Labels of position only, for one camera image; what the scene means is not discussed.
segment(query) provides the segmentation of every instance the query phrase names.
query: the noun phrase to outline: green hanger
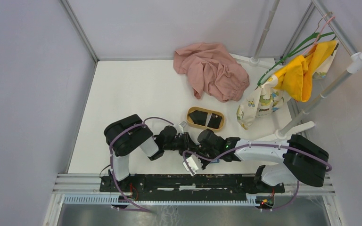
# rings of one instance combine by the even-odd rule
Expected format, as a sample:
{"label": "green hanger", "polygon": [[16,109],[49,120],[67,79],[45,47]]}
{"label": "green hanger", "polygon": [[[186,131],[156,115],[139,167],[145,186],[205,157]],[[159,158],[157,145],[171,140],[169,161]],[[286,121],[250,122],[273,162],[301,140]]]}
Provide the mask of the green hanger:
{"label": "green hanger", "polygon": [[[334,34],[334,33],[333,33],[333,32],[329,32],[329,33],[322,34],[322,35],[319,36],[319,39],[318,39],[318,40],[320,40],[322,37],[329,36],[329,35],[332,35],[332,34]],[[304,50],[305,48],[311,46],[314,42],[312,42],[312,43],[308,44],[307,46],[301,48],[302,45],[304,45],[304,44],[307,43],[308,41],[317,38],[317,35],[319,35],[318,32],[315,32],[315,33],[311,34],[309,37],[307,37],[305,40],[303,40],[294,50],[292,50],[292,51],[291,51],[290,53],[288,53],[285,57],[283,57],[280,61],[278,61],[272,68],[270,68],[269,70],[267,70],[266,73],[264,73],[264,75],[263,75],[263,76],[259,79],[259,81],[257,82],[257,86],[260,86],[260,85],[262,84],[261,82],[262,82],[263,78],[264,78],[272,69],[274,69],[277,65],[283,63],[283,62],[284,62],[286,59],[288,59],[289,57],[291,57],[291,56],[299,53],[300,51]]]}

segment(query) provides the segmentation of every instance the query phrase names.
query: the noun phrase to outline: black metal plate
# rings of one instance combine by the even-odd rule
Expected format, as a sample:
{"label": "black metal plate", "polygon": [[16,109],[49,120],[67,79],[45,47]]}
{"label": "black metal plate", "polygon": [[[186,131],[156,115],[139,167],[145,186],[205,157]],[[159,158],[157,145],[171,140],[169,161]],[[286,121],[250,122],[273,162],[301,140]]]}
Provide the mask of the black metal plate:
{"label": "black metal plate", "polygon": [[[254,175],[246,174],[199,174],[191,176],[134,174],[119,182],[123,192],[130,191],[130,184],[138,191],[140,201],[232,201],[246,200],[246,193],[284,193],[284,185],[271,187],[259,182],[253,183]],[[111,176],[102,177],[99,191],[118,192]],[[195,190],[186,190],[184,186],[194,186]]]}

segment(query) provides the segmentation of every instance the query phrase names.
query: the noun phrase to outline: robotic arm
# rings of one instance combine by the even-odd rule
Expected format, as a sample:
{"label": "robotic arm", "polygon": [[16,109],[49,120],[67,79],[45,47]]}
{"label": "robotic arm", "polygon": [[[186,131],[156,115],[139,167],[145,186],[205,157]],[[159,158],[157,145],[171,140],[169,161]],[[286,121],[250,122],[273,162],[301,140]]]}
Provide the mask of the robotic arm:
{"label": "robotic arm", "polygon": [[[110,124],[104,132],[107,144],[109,145],[121,132],[139,123],[142,123],[142,120],[135,114]],[[214,159],[232,148],[252,143],[239,137],[223,139],[209,129],[199,134],[198,142],[200,144],[195,144],[187,132],[183,134],[177,133],[176,128],[173,126],[166,126],[160,134],[155,136],[148,127],[134,128],[113,144],[115,177],[118,181],[121,181],[129,176],[129,153],[138,146],[153,161],[163,156],[165,150],[179,151],[180,155],[188,150],[205,158]],[[292,138],[288,141],[260,143],[262,144],[260,147],[249,145],[228,153],[220,159],[225,161],[258,160],[276,162],[276,165],[260,166],[255,174],[256,180],[261,180],[269,186],[276,186],[279,183],[294,183],[296,180],[315,187],[323,185],[326,172],[326,166],[323,163],[282,147],[289,146],[300,149],[325,162],[328,161],[329,157],[326,151],[300,135],[292,135]],[[204,159],[198,160],[194,155],[188,155],[187,157],[187,162],[192,169],[191,175],[195,175],[199,169],[204,170],[210,163],[210,161]]]}

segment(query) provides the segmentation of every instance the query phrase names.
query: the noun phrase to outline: pink hanger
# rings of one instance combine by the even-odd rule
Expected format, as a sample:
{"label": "pink hanger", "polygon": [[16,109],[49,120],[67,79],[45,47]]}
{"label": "pink hanger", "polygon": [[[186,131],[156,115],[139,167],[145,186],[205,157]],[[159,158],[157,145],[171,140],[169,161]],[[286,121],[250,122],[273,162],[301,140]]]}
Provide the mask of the pink hanger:
{"label": "pink hanger", "polygon": [[322,27],[320,33],[317,35],[316,39],[314,40],[313,44],[312,44],[309,48],[307,48],[307,49],[302,53],[302,55],[305,55],[309,50],[311,50],[311,49],[313,48],[314,45],[317,44],[317,41],[318,41],[318,39],[320,38],[320,35],[321,35],[322,31],[325,29],[325,27],[326,27],[326,26],[331,22],[331,20],[333,20],[334,18],[335,18],[335,16],[332,16],[332,17],[324,24],[324,26]]}

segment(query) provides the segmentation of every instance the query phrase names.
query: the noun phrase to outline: gray floor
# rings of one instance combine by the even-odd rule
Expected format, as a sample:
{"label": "gray floor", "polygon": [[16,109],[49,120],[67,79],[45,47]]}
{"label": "gray floor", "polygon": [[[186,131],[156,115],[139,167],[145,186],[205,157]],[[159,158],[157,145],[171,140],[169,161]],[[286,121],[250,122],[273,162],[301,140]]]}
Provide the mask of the gray floor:
{"label": "gray floor", "polygon": [[[276,197],[276,206],[290,197]],[[261,213],[238,206],[147,206],[152,213],[116,211],[106,205],[64,204],[60,226],[329,226],[321,197],[298,197],[285,209]]]}

